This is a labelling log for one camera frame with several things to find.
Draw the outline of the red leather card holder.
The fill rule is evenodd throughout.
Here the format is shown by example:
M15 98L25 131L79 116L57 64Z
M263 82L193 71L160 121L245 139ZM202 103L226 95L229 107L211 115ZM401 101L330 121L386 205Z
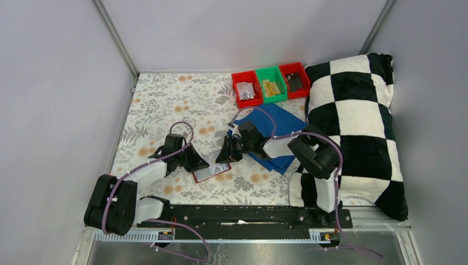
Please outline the red leather card holder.
M196 183L203 182L214 176L225 173L231 169L231 166L229 163L220 164L220 163L215 162L220 152L221 150L218 150L218 151L202 156L202 158L209 164L209 167L197 170L193 173L193 177Z

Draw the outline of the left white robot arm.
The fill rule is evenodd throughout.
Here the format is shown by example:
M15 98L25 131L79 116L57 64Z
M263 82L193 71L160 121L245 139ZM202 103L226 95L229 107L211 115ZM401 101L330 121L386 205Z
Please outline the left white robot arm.
M209 168L193 145L179 134L168 134L165 142L149 161L121 177L103 174L98 177L88 206L84 224L105 234L126 235L135 225L151 220L164 227L171 221L169 200L156 196L138 198L139 192L162 180L177 168L188 173Z

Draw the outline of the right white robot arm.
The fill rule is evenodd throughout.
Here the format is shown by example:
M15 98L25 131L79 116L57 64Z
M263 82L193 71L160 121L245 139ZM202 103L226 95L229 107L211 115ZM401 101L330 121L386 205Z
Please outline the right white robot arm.
M216 163L238 162L245 153L253 153L264 160L295 156L314 178L316 205L320 208L316 213L317 222L331 227L338 221L337 174L342 168L343 155L333 140L312 124L289 135L268 137L250 121L228 126L230 132L224 137Z

